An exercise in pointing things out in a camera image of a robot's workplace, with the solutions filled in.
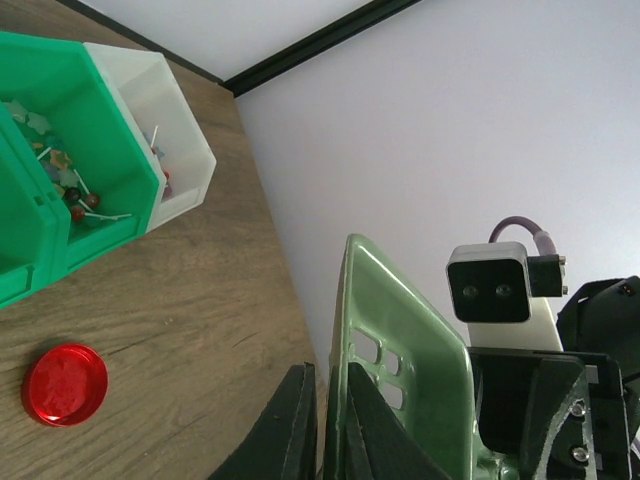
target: red lid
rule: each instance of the red lid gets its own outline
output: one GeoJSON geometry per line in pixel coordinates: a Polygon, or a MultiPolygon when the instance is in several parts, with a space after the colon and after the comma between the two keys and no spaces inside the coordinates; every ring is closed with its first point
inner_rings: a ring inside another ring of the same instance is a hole
{"type": "Polygon", "coordinates": [[[85,345],[67,343],[45,353],[27,373],[22,403],[36,420],[69,427],[87,420],[107,394],[107,367],[85,345]]]}

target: camera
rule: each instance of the camera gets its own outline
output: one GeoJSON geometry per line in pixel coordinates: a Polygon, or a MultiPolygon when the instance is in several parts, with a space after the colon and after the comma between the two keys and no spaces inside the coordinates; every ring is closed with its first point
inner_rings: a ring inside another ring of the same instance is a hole
{"type": "Polygon", "coordinates": [[[457,247],[447,277],[456,317],[465,323],[522,323],[531,317],[527,249],[520,243],[457,247]]]}

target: black camera face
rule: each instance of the black camera face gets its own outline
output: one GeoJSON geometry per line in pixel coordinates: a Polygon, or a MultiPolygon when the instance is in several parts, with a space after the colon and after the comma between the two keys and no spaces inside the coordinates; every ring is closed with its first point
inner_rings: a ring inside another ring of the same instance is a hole
{"type": "Polygon", "coordinates": [[[514,259],[456,262],[447,268],[456,317],[466,323],[521,323],[531,311],[525,270],[514,259]]]}

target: wood grain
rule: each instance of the wood grain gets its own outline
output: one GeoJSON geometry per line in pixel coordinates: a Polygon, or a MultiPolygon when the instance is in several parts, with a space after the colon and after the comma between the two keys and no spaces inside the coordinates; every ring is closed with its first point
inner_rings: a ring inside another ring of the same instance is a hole
{"type": "MultiPolygon", "coordinates": [[[[140,48],[52,0],[0,0],[0,29],[140,48]]],[[[172,68],[218,159],[207,199],[0,311],[2,479],[206,478],[314,362],[232,95],[172,68]],[[82,425],[40,426],[21,382],[63,341],[103,355],[109,392],[82,425]]]]}

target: camera lens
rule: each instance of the camera lens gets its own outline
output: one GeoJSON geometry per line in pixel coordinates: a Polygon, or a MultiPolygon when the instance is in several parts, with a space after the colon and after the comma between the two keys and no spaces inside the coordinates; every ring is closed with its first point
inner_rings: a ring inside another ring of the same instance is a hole
{"type": "Polygon", "coordinates": [[[509,285],[498,285],[498,288],[496,288],[496,295],[501,298],[507,298],[511,296],[512,293],[513,290],[509,285]]]}
{"type": "Polygon", "coordinates": [[[478,293],[478,289],[473,285],[467,285],[462,289],[462,294],[468,300],[473,300],[474,298],[476,298],[478,296],[478,293]]]}

